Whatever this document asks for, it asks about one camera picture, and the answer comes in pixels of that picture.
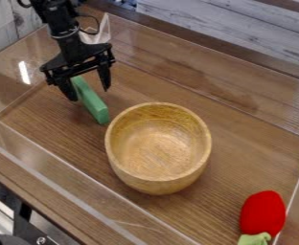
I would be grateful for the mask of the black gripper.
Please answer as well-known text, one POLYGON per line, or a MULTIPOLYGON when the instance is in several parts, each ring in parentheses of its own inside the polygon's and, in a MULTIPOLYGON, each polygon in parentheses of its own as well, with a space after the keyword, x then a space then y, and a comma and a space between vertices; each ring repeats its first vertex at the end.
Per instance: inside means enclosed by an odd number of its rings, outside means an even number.
POLYGON ((49 85, 56 85, 70 101, 77 101, 72 77, 96 70, 106 91, 110 86, 109 68, 114 62, 109 43, 85 44, 78 30, 62 33, 49 30, 50 37, 57 41, 60 53, 39 68, 45 73, 49 85))

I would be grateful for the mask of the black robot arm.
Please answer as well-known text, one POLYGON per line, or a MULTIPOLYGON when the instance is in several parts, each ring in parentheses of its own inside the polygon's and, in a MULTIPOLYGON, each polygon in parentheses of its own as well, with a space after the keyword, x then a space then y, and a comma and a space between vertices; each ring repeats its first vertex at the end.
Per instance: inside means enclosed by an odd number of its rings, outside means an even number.
POLYGON ((72 78, 96 70, 106 91, 110 86, 109 68, 114 62, 112 45, 106 42, 88 44, 81 40, 78 33, 88 32, 76 20, 81 14, 72 0, 29 0, 27 4, 22 0, 15 2, 22 8, 35 11, 60 48, 60 53, 39 67, 46 84, 57 86, 65 97, 77 101, 72 78))

